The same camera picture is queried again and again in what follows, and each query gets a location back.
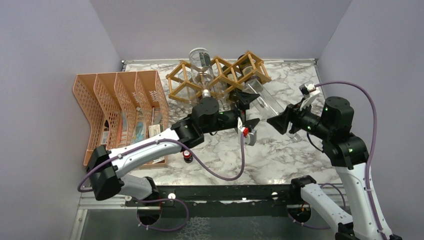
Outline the round clear glass decanter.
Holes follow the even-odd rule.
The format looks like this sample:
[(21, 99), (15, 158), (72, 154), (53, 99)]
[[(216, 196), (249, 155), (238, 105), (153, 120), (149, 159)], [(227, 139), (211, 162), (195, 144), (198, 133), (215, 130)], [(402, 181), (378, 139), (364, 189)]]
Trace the round clear glass decanter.
[(203, 47), (194, 48), (190, 51), (188, 59), (191, 78), (201, 87), (202, 97), (211, 97), (210, 82), (214, 75), (208, 50)]

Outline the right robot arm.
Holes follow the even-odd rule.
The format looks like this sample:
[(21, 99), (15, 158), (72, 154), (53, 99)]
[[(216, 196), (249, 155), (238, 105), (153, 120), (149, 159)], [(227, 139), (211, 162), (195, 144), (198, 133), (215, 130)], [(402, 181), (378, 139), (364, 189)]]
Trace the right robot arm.
[(300, 204), (307, 202), (325, 220), (337, 240), (400, 240), (384, 220), (378, 206), (373, 207), (369, 196), (375, 196), (366, 175), (370, 157), (365, 142), (351, 133), (354, 109), (342, 97), (325, 99), (320, 116), (310, 107), (288, 105), (284, 112), (267, 119), (280, 134), (304, 130), (321, 139), (322, 150), (335, 168), (345, 194), (350, 213), (339, 207), (310, 176), (294, 178), (288, 190), (289, 199)]

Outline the tall clear glass bottle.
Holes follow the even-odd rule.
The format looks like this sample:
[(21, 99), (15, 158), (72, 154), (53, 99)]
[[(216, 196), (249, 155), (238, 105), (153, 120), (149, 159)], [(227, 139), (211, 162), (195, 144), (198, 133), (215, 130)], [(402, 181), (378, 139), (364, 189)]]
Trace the tall clear glass bottle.
[(218, 102), (224, 111), (228, 111), (231, 108), (229, 102), (229, 94), (225, 92), (227, 88), (227, 83), (224, 81), (218, 81), (211, 88), (215, 92), (215, 97), (218, 99)]

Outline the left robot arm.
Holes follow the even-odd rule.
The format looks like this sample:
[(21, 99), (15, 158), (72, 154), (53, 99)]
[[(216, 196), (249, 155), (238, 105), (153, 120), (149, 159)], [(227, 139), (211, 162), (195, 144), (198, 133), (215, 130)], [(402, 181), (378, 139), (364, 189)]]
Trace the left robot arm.
[[(92, 192), (97, 201), (110, 199), (118, 194), (131, 196), (144, 205), (152, 205), (159, 195), (151, 177), (135, 177), (130, 172), (153, 160), (172, 154), (189, 152), (192, 157), (210, 174), (225, 180), (234, 181), (241, 177), (245, 169), (245, 146), (256, 143), (254, 129), (259, 119), (246, 119), (250, 103), (259, 97), (257, 93), (235, 92), (235, 102), (227, 111), (220, 111), (217, 99), (203, 97), (187, 117), (180, 119), (159, 134), (128, 146), (107, 150), (100, 145), (91, 154), (87, 174), (82, 182), (89, 180), (90, 189), (78, 191)], [(209, 169), (191, 150), (204, 142), (205, 134), (235, 129), (241, 148), (241, 169), (235, 177), (223, 177)]]

